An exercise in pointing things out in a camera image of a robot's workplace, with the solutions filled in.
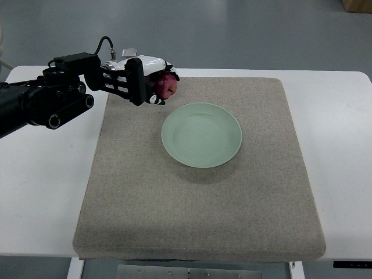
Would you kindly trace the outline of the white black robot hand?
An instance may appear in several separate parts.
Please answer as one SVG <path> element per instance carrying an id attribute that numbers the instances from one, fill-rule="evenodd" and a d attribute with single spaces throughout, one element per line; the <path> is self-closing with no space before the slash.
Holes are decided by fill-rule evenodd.
<path id="1" fill-rule="evenodd" d="M 180 78 L 178 76 L 176 68 L 166 60 L 162 58 L 156 58 L 154 56 L 139 55 L 132 58 L 123 58 L 122 60 L 110 60 L 105 62 L 102 67 L 108 70 L 124 70 L 126 69 L 126 64 L 130 60 L 139 59 L 142 63 L 143 77 L 145 81 L 146 89 L 146 103 L 154 105 L 165 105 L 165 100 L 160 99 L 153 90 L 153 77 L 157 73 L 166 71 L 175 75 L 177 82 Z"/>

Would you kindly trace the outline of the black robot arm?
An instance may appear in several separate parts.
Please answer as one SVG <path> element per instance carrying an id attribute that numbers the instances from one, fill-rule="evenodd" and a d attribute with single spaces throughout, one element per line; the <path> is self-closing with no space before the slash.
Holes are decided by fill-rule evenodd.
<path id="1" fill-rule="evenodd" d="M 129 59 L 122 70 L 104 68 L 96 52 L 53 58 L 35 80 L 1 83 L 1 137 L 28 124 L 56 130 L 93 107 L 87 89 L 136 106 L 149 102 L 152 93 L 138 58 Z"/>

